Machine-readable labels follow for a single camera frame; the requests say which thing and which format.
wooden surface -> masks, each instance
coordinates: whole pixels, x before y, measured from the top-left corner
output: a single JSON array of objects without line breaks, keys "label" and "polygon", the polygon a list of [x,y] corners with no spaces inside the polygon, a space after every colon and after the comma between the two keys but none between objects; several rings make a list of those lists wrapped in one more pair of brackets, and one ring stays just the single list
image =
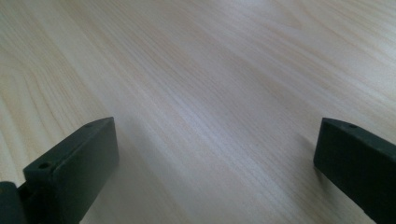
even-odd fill
[{"label": "wooden surface", "polygon": [[81,223],[373,223],[313,168],[322,117],[396,143],[396,2],[1,0],[0,179],[114,117]]}]

wooden table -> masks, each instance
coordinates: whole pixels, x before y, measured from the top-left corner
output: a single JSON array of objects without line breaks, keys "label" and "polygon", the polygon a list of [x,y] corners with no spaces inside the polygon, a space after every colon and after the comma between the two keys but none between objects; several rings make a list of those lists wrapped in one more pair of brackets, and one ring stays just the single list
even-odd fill
[{"label": "wooden table", "polygon": [[373,223],[315,172],[321,118],[396,143],[396,1],[1,0],[0,179],[114,117],[81,223]]}]

